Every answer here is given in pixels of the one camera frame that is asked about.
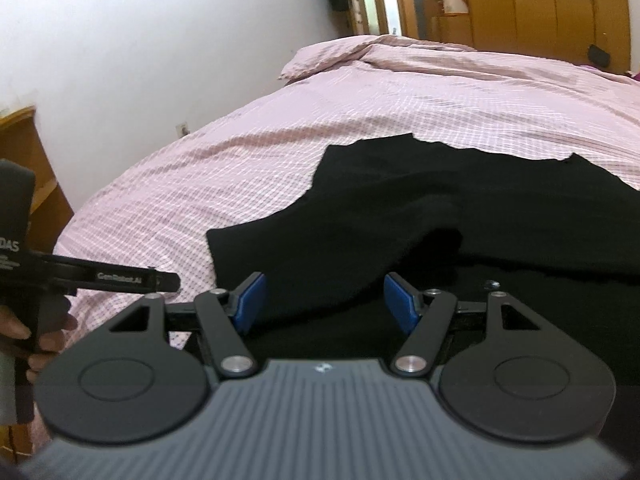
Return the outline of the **wooden door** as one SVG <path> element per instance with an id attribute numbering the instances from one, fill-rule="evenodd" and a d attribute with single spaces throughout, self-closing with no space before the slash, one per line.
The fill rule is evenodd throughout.
<path id="1" fill-rule="evenodd" d="M 370 35 L 386 35 L 388 21 L 384 0 L 363 0 L 366 12 L 367 33 Z"/>

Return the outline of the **white wall socket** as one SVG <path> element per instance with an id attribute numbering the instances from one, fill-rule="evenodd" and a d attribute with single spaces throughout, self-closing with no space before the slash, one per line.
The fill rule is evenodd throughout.
<path id="1" fill-rule="evenodd" d="M 186 122 L 182 122 L 181 124 L 179 124 L 176 127 L 176 130 L 179 138 L 183 138 L 184 136 L 187 136 L 191 132 L 189 125 Z"/>

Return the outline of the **wooden bedside cabinet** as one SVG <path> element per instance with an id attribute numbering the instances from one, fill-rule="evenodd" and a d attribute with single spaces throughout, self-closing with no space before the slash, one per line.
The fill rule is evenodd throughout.
<path id="1" fill-rule="evenodd" d="M 50 252 L 72 216 L 35 125 L 25 107 L 1 119 L 1 304 L 30 330 L 25 340 L 1 338 L 1 455 L 21 462 L 32 454 L 35 419 L 26 356 L 41 335 L 62 330 L 70 303 L 54 289 L 25 282 L 22 264 Z"/>

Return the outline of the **pink white container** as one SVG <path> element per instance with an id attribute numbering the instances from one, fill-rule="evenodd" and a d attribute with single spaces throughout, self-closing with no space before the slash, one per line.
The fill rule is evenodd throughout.
<path id="1" fill-rule="evenodd" d="M 442 0 L 442 13 L 445 15 L 468 14 L 468 0 Z"/>

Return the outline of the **small black bag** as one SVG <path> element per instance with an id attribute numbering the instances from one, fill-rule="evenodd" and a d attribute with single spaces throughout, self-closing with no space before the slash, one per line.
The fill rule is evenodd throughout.
<path id="1" fill-rule="evenodd" d="M 599 68 L 609 68 L 611 65 L 611 55 L 595 44 L 590 44 L 587 50 L 588 61 Z"/>

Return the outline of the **black knit cardigan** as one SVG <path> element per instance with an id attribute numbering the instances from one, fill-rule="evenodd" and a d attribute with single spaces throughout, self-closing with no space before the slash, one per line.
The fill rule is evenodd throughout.
<path id="1" fill-rule="evenodd" d="M 639 194 L 578 155 L 413 136 L 331 146 L 294 204 L 207 241 L 221 287 L 266 277 L 246 335 L 259 359 L 389 359 L 402 341 L 383 299 L 395 272 L 464 300 L 498 282 L 620 384 L 639 380 Z"/>

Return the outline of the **wooden wardrobe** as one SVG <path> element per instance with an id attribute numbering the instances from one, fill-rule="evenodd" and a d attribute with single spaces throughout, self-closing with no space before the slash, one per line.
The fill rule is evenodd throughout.
<path id="1" fill-rule="evenodd" d="M 494 51 L 590 64 L 595 44 L 611 55 L 609 72 L 631 68 L 628 0 L 468 0 L 469 13 L 445 15 L 423 0 L 427 37 Z"/>

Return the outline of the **pink checked bed cover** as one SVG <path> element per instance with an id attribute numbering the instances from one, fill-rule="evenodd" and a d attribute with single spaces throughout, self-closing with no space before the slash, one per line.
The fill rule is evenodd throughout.
<path id="1" fill-rule="evenodd" d="M 180 275 L 181 300 L 218 285 L 207 234 L 267 218 L 312 185 L 331 146 L 413 136 L 529 160 L 578 155 L 639 194 L 639 86 L 531 56 L 408 39 L 303 48 L 284 86 L 150 155 L 97 192 L 58 254 Z M 618 383 L 603 431 L 639 452 L 639 381 Z"/>

